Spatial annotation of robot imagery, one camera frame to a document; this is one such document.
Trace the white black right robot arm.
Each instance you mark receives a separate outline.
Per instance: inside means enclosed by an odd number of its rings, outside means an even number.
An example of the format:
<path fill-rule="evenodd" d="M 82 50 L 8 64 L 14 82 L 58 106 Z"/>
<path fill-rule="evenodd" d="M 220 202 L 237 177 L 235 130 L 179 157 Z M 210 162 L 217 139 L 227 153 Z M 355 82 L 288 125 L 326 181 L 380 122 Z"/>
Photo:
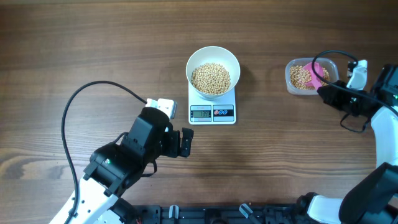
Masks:
<path fill-rule="evenodd" d="M 319 223 L 397 223 L 397 66 L 385 65 L 369 93 L 352 95 L 346 85 L 318 89 L 324 102 L 371 123 L 376 139 L 376 169 L 344 198 L 316 193 L 302 195 L 296 212 Z"/>

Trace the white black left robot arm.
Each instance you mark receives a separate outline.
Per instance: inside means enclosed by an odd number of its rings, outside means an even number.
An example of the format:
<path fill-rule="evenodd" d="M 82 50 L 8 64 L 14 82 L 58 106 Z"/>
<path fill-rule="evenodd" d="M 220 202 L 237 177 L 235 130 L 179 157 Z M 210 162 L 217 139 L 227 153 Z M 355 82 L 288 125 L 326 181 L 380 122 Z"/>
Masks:
<path fill-rule="evenodd" d="M 122 194 L 146 177 L 159 156 L 188 157 L 194 132 L 176 131 L 169 117 L 145 107 L 131 130 L 92 153 L 84 176 L 52 223 L 139 223 L 141 216 Z"/>

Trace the pink plastic measuring scoop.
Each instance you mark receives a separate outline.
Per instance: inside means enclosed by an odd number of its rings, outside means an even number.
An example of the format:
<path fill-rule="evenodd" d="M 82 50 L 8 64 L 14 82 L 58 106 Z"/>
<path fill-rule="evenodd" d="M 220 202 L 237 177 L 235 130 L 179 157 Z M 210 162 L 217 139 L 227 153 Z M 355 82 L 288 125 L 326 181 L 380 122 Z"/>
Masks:
<path fill-rule="evenodd" d="M 305 86 L 306 89 L 313 88 L 314 90 L 319 89 L 323 86 L 322 81 L 319 77 L 323 77 L 324 71 L 323 67 L 318 63 L 308 63 L 304 66 L 301 66 L 298 71 L 298 83 L 301 86 Z"/>

